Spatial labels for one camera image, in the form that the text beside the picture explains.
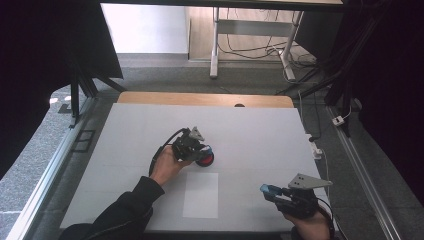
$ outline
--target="black jacket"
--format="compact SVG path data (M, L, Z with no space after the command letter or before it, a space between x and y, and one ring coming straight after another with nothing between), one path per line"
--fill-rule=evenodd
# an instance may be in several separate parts
M75 224L63 231L59 240L142 239L152 203L165 192L148 177L141 177L132 192L125 192L103 211L93 224Z

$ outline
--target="desk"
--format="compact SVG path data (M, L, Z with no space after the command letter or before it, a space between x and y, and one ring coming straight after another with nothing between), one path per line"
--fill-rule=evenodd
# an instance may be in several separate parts
M235 103L250 107L232 107ZM319 177L292 106L282 96L123 93L61 227L94 221L147 174L152 156L172 133L197 126L213 148L215 162L207 168L192 164L165 185L146 231L289 231L292 224L264 200L259 187L286 187L298 172ZM193 185L202 182L209 184ZM193 192L205 197L194 201L187 197ZM315 193L326 199L323 189Z
M342 5L341 0L309 0L305 1L317 5ZM220 20L219 8L214 8L214 36L211 55L211 68L209 76L211 78L218 77L218 34L237 34L237 35L253 35L253 36L278 36L287 37L287 44L284 50L279 51L278 55L283 64L284 71L288 81L295 81L296 78L290 66L288 56L291 46L297 33L297 29L301 22L303 11L297 12L293 16L291 23L282 22L260 22L260 21L242 21L242 20Z

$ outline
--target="white table leg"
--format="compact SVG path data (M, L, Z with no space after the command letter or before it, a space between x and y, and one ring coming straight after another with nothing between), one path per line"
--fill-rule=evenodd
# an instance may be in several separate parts
M219 22L219 8L214 8L213 16L213 47L211 56L211 72L210 78L215 79L218 77L218 22Z
M295 81L296 80L296 78L293 74L293 70L290 66L289 54L290 54L290 49L291 49L292 44L293 44L294 37L296 36L297 28L299 27L299 23L300 23L300 19L302 17L302 14L303 14L303 11L297 12L297 16L294 18L292 30L290 32L289 38L287 39L287 45L284 48L284 51L282 53L280 52L280 54L279 54L281 62L283 63L283 66L284 66L284 71L285 71L287 79L289 81Z

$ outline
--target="black curtain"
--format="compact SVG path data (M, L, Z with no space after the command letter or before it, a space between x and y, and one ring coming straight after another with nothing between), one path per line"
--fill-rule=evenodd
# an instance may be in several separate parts
M352 15L345 16L338 46L347 41L352 28L346 26L354 22L360 21ZM391 1L350 75L354 78L353 96L363 105L359 115L363 126L422 204L423 23L424 5L421 1Z
M75 77L75 63L108 77L122 72L98 3L1 1L0 32L2 178L42 122L51 94Z

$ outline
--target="red wheel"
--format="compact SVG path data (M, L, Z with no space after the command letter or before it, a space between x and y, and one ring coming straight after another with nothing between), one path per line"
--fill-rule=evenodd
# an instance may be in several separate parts
M212 153L212 154L206 156L206 158L204 158L200 161L197 161L196 163L197 163L197 165L199 165L201 167L209 167L210 165L212 165L213 160L214 160L214 155Z

